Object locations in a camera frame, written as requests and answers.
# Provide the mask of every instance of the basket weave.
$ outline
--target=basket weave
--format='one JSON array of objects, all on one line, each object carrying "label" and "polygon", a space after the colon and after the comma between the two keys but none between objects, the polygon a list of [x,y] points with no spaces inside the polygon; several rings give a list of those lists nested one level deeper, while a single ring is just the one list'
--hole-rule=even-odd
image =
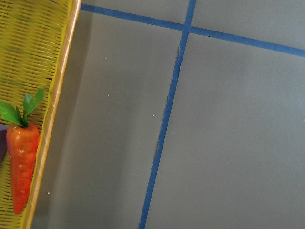
[{"label": "basket weave", "polygon": [[13,212],[8,154],[0,164],[0,229],[31,227],[80,5],[80,0],[0,0],[0,100],[22,110],[26,93],[45,89],[29,116],[41,138],[30,197],[19,215]]}]

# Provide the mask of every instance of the yellow basket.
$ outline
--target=yellow basket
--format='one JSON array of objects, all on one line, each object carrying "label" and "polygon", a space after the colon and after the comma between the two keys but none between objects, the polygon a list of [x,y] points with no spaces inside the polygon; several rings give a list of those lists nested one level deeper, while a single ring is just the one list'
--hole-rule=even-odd
[{"label": "yellow basket", "polygon": [[80,0],[0,0],[0,100],[22,110],[26,93],[45,89],[44,100],[29,117],[41,138],[30,197],[19,215],[12,207],[7,153],[0,164],[0,229],[31,227],[80,6]]}]

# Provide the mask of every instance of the green leaf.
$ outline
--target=green leaf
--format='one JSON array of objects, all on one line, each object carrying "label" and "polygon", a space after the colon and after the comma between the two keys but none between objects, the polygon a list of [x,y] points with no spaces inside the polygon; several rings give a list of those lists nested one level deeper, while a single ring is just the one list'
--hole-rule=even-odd
[{"label": "green leaf", "polygon": [[10,105],[9,103],[6,103],[4,101],[0,101],[0,113],[3,112],[15,112],[15,109],[12,105]]},{"label": "green leaf", "polygon": [[25,94],[23,100],[23,117],[27,117],[37,107],[36,100],[31,94]]},{"label": "green leaf", "polygon": [[4,101],[0,101],[0,113],[1,119],[23,125],[19,111],[17,112],[17,109]]},{"label": "green leaf", "polygon": [[35,97],[36,97],[36,103],[42,101],[44,98],[44,89],[43,88],[38,89]]},{"label": "green leaf", "polygon": [[23,116],[23,127],[27,127],[29,125],[29,121],[28,121],[28,117],[27,116]]},{"label": "green leaf", "polygon": [[18,118],[18,116],[16,115],[16,113],[9,113],[9,112],[3,112],[1,114],[1,118],[3,120],[9,121],[9,122],[13,122],[13,123],[17,123],[18,125],[22,126],[22,123],[20,122],[20,119]]}]

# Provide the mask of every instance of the carrot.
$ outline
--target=carrot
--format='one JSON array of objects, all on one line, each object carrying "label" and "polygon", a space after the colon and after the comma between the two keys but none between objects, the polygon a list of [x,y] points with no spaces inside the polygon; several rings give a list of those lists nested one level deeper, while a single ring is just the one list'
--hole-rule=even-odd
[{"label": "carrot", "polygon": [[28,122],[29,114],[43,100],[44,90],[39,89],[35,98],[26,94],[23,100],[23,119],[18,108],[0,101],[1,118],[16,123],[6,133],[10,157],[10,186],[15,214],[20,214],[28,200],[39,143],[36,125]]}]

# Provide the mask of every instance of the plastic vegetable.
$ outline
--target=plastic vegetable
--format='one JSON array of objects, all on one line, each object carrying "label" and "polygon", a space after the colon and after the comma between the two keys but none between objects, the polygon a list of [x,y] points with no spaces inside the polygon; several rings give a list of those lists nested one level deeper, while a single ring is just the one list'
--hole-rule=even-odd
[{"label": "plastic vegetable", "polygon": [[10,185],[13,208],[21,213],[30,194],[36,152],[39,143],[39,131],[36,125],[28,122],[29,114],[43,100],[44,89],[39,89],[33,97],[26,94],[23,100],[23,119],[18,108],[0,101],[1,118],[14,122],[6,133],[7,149],[10,157]]}]

